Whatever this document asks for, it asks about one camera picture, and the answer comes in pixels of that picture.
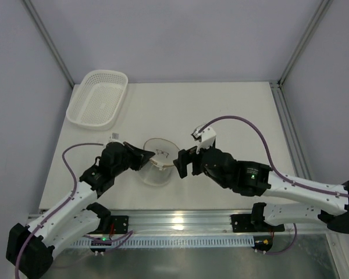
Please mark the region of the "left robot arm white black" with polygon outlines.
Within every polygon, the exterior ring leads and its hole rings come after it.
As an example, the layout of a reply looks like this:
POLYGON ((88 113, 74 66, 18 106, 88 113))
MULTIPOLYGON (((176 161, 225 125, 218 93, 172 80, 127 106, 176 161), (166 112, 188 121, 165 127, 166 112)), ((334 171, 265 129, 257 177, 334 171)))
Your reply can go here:
POLYGON ((104 145, 91 167, 77 178, 73 188, 55 206, 32 222, 15 224, 9 231, 6 259, 14 265, 14 277, 40 278, 54 259, 73 241, 108 225, 110 212, 97 203, 127 171, 141 170, 154 152, 127 142, 112 141, 104 145))

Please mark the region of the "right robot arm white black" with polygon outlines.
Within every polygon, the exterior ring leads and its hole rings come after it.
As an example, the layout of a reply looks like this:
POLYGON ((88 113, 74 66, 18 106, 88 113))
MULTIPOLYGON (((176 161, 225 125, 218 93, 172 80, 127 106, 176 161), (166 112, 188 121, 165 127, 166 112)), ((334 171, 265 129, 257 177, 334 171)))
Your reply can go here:
POLYGON ((287 223, 325 224, 336 233, 349 234, 349 181, 340 185, 321 184, 286 174, 277 174, 265 164, 235 160, 231 154, 210 147, 180 150, 173 161, 180 178, 204 174, 224 189, 242 196, 271 196, 291 204, 253 205, 251 224, 257 231, 281 231, 287 223))

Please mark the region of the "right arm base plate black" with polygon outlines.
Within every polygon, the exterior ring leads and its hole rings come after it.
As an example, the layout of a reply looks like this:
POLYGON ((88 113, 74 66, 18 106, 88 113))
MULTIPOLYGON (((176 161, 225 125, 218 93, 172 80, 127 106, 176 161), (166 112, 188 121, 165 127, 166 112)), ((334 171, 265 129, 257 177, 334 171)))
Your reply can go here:
POLYGON ((264 217, 258 217, 255 214, 232 214, 230 224, 234 233, 275 233, 284 232, 283 224, 273 226, 265 222, 264 217))

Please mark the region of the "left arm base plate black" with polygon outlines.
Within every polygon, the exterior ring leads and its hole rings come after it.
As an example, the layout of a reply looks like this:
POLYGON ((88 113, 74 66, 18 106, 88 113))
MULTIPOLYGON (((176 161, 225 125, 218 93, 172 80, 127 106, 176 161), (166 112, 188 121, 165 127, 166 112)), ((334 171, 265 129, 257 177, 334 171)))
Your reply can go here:
POLYGON ((109 235, 126 234, 129 227, 129 216, 113 215, 109 216, 105 232, 109 235))

